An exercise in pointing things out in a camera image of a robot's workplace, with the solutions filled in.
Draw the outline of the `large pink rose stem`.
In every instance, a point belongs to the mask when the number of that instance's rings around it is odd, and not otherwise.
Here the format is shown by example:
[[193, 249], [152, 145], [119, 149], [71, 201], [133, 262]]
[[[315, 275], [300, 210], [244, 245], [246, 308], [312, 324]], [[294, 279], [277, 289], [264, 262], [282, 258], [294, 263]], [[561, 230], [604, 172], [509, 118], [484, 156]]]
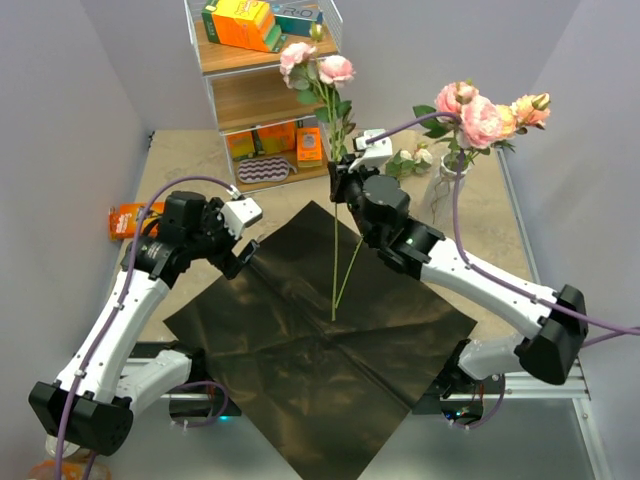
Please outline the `large pink rose stem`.
[[502, 139], [503, 119], [498, 106], [466, 81], [444, 86], [435, 104], [413, 107], [416, 118], [439, 113], [420, 122], [431, 139], [445, 140], [449, 152], [444, 164], [452, 172], [464, 171], [478, 155], [488, 155]]

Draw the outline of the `peach rose stem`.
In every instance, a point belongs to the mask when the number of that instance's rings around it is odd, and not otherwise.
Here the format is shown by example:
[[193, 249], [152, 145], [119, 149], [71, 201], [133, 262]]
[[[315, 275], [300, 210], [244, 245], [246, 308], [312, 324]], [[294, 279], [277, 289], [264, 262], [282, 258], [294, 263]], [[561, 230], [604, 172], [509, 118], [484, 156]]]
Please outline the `peach rose stem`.
[[524, 95], [510, 105], [497, 105], [502, 130], [493, 146], [514, 151], [513, 138], [527, 134], [530, 129], [544, 130], [551, 114], [550, 105], [548, 92]]

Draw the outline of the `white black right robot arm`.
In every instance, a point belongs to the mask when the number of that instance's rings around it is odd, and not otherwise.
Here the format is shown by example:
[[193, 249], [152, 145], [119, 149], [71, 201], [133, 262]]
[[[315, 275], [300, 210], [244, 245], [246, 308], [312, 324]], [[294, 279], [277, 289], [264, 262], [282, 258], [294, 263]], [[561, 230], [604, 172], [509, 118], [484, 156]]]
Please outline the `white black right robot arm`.
[[352, 169], [351, 156], [328, 167], [330, 199], [345, 204], [370, 248], [390, 269], [451, 290], [507, 322], [516, 335], [463, 340], [440, 374], [446, 387], [469, 392], [494, 374], [524, 371], [551, 385], [566, 382], [588, 334], [584, 296], [518, 278], [457, 247], [409, 214], [409, 195], [377, 168]]

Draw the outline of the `small pink rose stem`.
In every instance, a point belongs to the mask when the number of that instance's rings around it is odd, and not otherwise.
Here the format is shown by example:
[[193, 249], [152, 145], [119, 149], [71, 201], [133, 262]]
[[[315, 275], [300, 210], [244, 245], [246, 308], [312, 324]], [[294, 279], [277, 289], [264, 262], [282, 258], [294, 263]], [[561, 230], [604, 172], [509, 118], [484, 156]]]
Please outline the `small pink rose stem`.
[[335, 166], [346, 153], [346, 136], [355, 128], [351, 102], [339, 94], [339, 89], [354, 79], [355, 69], [342, 55], [319, 56], [318, 47], [326, 34], [326, 26], [313, 22], [307, 40], [292, 43], [281, 52], [279, 71], [285, 85], [296, 92], [298, 102], [313, 105], [317, 121], [327, 127], [327, 157]]

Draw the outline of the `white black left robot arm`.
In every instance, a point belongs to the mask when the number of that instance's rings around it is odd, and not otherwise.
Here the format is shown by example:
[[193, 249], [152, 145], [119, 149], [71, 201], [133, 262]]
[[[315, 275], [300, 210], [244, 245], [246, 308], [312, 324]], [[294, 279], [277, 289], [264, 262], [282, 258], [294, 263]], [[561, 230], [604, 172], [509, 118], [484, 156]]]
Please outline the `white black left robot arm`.
[[230, 201], [174, 191], [162, 214], [131, 243], [113, 292], [87, 338], [51, 383], [38, 382], [28, 402], [45, 431], [99, 455], [114, 454], [133, 421], [170, 390], [200, 390], [207, 380], [201, 353], [172, 343], [135, 373], [122, 371], [145, 324], [178, 277], [205, 259], [235, 278], [255, 254], [234, 247], [263, 217], [251, 198]]

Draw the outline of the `black wrapping paper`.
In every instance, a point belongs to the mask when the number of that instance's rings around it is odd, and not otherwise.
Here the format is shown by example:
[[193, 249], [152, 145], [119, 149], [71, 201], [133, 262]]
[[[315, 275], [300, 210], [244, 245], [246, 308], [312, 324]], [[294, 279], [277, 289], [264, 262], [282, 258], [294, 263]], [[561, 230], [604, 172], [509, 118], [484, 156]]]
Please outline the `black wrapping paper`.
[[313, 202], [166, 324], [305, 479], [359, 477], [475, 327]]

